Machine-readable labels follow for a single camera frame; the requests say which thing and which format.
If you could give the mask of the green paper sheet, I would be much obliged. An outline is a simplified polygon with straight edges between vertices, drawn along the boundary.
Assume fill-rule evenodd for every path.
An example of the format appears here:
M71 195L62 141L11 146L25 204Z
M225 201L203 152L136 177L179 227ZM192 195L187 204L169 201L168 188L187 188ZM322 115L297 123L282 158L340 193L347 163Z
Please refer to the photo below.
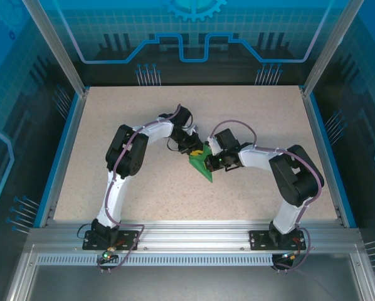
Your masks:
M189 154L189 163L192 165L201 175L203 175L209 182L213 182L213 176L210 171L206 169L204 160L206 156L211 155L211 149L203 144L203 154L200 156L190 156Z

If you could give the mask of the aluminium mounting beam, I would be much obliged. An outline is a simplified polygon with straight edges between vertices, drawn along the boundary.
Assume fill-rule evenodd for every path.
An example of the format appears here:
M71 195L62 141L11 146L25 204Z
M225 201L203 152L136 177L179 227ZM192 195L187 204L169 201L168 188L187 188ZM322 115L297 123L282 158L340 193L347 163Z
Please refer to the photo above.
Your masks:
M267 230L266 221L146 221L139 253L248 253L248 232ZM304 223L310 233L306 241L312 253L355 253L364 251L357 228L321 221ZM35 253L80 253L78 225L57 223L29 231L24 250Z

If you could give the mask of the blue printed gear panel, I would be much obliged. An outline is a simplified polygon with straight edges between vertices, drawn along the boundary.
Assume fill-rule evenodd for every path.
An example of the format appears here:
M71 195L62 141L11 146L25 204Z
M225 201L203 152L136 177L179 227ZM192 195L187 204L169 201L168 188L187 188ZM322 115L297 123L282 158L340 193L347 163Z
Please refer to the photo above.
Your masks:
M39 0L86 86L303 85L348 0Z

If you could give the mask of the blue printed side panel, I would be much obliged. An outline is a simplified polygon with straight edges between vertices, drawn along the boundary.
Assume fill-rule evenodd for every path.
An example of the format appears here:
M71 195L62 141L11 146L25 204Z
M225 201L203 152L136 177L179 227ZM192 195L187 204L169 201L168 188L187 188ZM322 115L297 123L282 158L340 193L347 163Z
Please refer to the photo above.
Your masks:
M22 0L0 0L0 237L43 199L76 93Z
M313 94L375 272L375 0L363 0Z

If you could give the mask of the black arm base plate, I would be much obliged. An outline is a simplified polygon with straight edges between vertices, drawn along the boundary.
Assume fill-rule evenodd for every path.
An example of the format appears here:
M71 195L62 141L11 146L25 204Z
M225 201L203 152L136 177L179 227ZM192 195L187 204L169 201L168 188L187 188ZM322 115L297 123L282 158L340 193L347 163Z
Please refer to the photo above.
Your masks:
M108 239L104 239L97 235L95 232L89 230L85 233L82 249L104 251L113 246L117 251L126 251L129 250L130 247L133 245L138 234L138 231L118 231L116 238L113 241L111 241Z
M248 236L252 251L307 249L304 233L300 230L293 230L285 235L277 234L275 231L252 230L248 232Z

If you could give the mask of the blue trimmed aluminium side rail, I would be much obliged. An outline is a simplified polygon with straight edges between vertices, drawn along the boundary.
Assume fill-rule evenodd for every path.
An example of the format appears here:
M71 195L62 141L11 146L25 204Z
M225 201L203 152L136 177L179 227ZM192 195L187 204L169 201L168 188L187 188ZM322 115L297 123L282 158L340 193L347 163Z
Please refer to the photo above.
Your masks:
M47 183L41 197L40 206L34 219L33 228L44 228L46 226L51 208L55 207L55 204L59 200L88 92L89 88L82 96L76 94L72 101Z
M303 85L299 85L299 90L320 156L320 161L325 174L325 181L328 184L337 215L344 227L357 228L351 205L315 97L313 93L306 95Z

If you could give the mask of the aluminium frame post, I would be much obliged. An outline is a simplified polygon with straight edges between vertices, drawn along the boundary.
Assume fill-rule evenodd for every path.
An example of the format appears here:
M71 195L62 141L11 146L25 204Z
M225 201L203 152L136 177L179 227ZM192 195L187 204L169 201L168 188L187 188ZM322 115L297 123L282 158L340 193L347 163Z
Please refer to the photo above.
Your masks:
M326 44L324 45L315 65L313 66L302 89L303 98L309 98L323 72L327 68L336 49L342 43L347 30L359 12L364 0L348 0L339 19L337 20Z
M44 37L72 88L79 97L84 97L86 92L85 85L78 75L76 68L74 67L42 5L38 0L22 0L22 2Z

